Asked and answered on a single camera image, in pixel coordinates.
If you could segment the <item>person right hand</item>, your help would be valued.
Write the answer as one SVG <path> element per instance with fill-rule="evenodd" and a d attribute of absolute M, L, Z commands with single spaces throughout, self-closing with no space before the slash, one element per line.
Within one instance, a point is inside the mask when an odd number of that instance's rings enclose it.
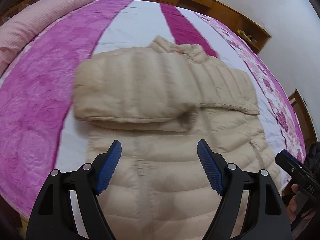
<path fill-rule="evenodd" d="M 297 194 L 298 192 L 298 185 L 297 184 L 293 184 L 291 186 L 291 190 Z M 289 215 L 289 220 L 290 220 L 290 223 L 292 223 L 293 221 L 295 221 L 296 219 L 296 215 L 298 214 L 296 209 L 298 207 L 298 204 L 296 202 L 296 196 L 292 197 L 292 199 L 290 200 L 286 210 L 287 210 L 287 214 Z M 306 224 L 309 224 L 310 223 L 310 220 L 312 219 L 313 217 L 313 212 L 311 212 L 311 209 L 308 210 L 307 212 L 303 213 L 302 217 L 304 217 L 304 220 L 306 220 Z"/>

